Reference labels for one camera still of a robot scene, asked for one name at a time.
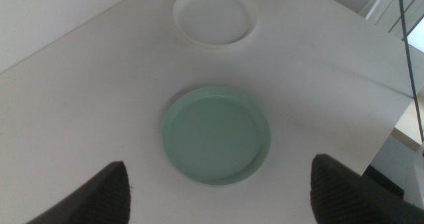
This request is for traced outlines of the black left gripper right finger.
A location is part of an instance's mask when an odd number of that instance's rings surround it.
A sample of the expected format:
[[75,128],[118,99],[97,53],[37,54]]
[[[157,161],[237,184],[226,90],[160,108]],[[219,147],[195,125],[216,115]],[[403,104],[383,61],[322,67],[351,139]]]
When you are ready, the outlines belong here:
[[318,154],[312,161],[310,202],[318,223],[423,224],[422,209],[328,154]]

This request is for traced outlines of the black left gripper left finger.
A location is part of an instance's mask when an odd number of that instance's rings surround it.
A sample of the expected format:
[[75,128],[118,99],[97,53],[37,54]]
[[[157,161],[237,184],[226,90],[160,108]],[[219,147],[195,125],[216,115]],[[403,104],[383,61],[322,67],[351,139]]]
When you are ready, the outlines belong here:
[[108,164],[30,223],[128,223],[131,191],[125,163]]

